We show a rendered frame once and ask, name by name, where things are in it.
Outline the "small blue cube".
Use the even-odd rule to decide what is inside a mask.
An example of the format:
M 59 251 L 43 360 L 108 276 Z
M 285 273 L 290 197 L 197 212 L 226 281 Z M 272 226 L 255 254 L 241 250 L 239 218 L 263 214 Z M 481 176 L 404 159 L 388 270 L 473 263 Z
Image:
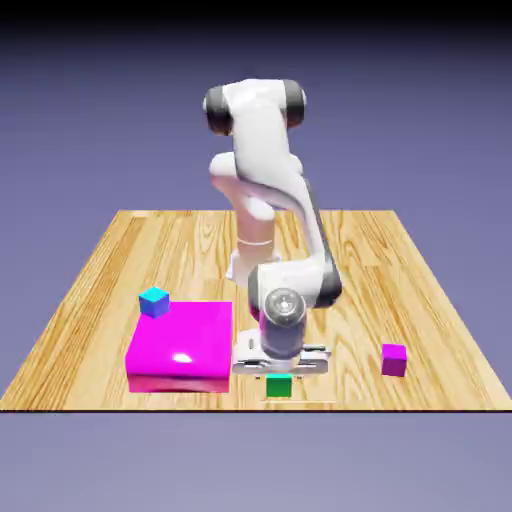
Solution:
M 166 314 L 170 307 L 169 292 L 159 287 L 151 287 L 138 296 L 141 315 L 157 318 Z

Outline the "small green cube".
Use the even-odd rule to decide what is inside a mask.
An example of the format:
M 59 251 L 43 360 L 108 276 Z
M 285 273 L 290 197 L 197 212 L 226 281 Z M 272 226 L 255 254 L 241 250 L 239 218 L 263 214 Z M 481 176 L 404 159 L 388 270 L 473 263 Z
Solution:
M 269 374 L 266 376 L 267 398 L 290 398 L 293 376 L 291 374 Z

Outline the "small purple cube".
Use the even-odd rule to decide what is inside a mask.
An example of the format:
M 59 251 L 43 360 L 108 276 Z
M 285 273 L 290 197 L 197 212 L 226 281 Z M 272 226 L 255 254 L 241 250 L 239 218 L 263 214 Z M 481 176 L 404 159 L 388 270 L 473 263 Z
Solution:
M 381 373 L 386 376 L 404 377 L 407 368 L 407 350 L 402 344 L 383 344 Z

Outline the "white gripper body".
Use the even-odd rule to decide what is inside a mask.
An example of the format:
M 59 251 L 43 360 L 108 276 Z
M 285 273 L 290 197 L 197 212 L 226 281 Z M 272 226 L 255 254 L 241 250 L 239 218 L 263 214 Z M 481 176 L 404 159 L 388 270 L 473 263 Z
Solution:
M 262 346 L 259 329 L 241 331 L 232 351 L 232 371 L 238 374 L 324 374 L 328 372 L 331 351 L 323 345 L 306 344 L 290 360 L 271 358 Z

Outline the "large magenta box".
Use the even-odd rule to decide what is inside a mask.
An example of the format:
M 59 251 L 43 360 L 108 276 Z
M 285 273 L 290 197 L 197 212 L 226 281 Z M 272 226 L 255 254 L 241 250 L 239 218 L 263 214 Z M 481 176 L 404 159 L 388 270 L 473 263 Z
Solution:
M 173 302 L 139 316 L 125 356 L 132 393 L 226 393 L 231 374 L 230 302 Z

